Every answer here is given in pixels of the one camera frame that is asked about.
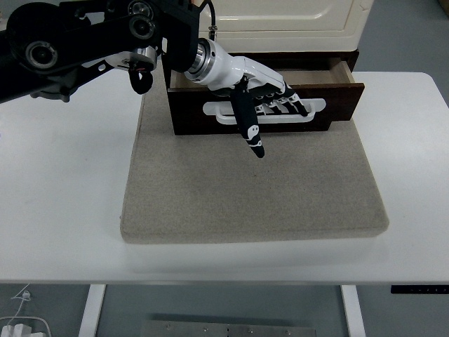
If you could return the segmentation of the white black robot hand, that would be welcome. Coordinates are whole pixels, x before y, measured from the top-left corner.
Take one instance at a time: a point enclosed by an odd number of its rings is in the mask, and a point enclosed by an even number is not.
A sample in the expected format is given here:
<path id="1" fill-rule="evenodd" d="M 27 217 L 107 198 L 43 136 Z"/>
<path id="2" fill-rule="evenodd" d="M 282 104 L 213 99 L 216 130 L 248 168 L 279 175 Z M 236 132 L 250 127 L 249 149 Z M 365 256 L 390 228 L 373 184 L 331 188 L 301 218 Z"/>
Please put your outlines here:
<path id="1" fill-rule="evenodd" d="M 215 95 L 229 98 L 238 130 L 257 157 L 264 156 L 258 110 L 273 105 L 307 116 L 299 95 L 278 72 L 250 58 L 232 56 L 210 39 L 200 39 L 198 48 L 204 50 L 204 60 L 189 74 Z"/>

